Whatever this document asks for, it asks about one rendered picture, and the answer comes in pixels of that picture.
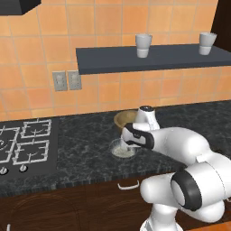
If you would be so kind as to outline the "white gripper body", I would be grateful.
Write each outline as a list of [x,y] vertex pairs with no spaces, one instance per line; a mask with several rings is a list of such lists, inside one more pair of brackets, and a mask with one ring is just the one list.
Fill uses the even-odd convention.
[[120,137],[120,146],[121,146],[121,148],[124,150],[124,151],[132,151],[134,148],[135,148],[135,146],[134,145],[129,145],[129,144],[127,144],[125,141],[124,141],[124,139],[123,139],[123,137]]

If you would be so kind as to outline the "clear glass bowl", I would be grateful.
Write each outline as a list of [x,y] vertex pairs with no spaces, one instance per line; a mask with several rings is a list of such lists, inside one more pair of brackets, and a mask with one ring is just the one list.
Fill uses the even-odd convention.
[[109,147],[109,151],[120,159],[132,158],[136,155],[136,149],[125,143],[122,138],[115,139]]

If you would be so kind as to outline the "wooden bowl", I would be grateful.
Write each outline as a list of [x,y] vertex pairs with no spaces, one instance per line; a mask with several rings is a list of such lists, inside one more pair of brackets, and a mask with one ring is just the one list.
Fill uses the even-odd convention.
[[125,110],[117,113],[114,117],[114,122],[119,131],[122,131],[127,123],[133,123],[136,115],[137,112],[135,110]]

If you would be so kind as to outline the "dark wood cabinet door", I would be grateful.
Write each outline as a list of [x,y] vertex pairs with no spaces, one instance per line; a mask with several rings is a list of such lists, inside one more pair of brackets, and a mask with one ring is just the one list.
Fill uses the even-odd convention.
[[0,198],[0,231],[86,231],[85,189],[56,189]]

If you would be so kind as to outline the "dark wood drawer front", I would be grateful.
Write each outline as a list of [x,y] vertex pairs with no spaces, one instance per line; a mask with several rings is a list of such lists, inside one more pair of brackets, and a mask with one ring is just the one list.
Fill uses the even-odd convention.
[[142,223],[148,218],[151,205],[140,194],[140,187],[120,190],[121,186],[141,183],[143,177],[111,180],[87,185],[89,231],[140,231]]

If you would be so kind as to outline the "black gas hob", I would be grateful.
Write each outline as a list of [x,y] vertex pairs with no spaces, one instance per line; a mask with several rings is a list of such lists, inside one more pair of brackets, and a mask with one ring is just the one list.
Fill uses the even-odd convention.
[[[0,180],[53,174],[57,169],[59,118],[0,122]],[[22,165],[28,170],[20,172]]]

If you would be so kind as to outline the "white cup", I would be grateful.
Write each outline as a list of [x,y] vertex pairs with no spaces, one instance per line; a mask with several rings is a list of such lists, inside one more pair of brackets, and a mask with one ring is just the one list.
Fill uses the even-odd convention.
[[135,44],[138,58],[146,58],[149,48],[152,44],[152,36],[150,34],[136,34]]
[[216,38],[217,35],[215,33],[202,32],[199,35],[199,54],[209,55]]

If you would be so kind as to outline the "black range hood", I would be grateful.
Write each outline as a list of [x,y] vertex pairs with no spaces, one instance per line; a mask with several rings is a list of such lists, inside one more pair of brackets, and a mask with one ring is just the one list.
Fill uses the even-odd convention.
[[0,0],[0,15],[24,15],[42,0]]

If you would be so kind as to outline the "grey wall outlet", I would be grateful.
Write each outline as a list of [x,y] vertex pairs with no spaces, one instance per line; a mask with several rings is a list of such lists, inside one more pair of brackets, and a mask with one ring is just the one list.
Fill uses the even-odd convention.
[[68,71],[69,78],[69,89],[70,90],[80,90],[82,89],[81,76],[77,70]]
[[54,89],[56,91],[67,91],[67,79],[65,71],[53,71],[52,72]]

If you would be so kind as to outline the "dark grey wall shelf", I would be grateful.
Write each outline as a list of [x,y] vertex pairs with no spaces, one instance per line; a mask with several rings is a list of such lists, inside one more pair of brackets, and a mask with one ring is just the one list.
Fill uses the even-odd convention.
[[154,45],[147,58],[138,58],[135,46],[80,48],[76,55],[80,75],[231,66],[231,52],[213,46],[204,56],[197,44]]

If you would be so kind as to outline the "dark wood wall cabinet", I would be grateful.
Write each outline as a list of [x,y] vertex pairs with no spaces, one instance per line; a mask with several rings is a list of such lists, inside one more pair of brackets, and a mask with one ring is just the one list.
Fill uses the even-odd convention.
[[218,0],[211,32],[217,35],[215,45],[231,52],[231,0]]

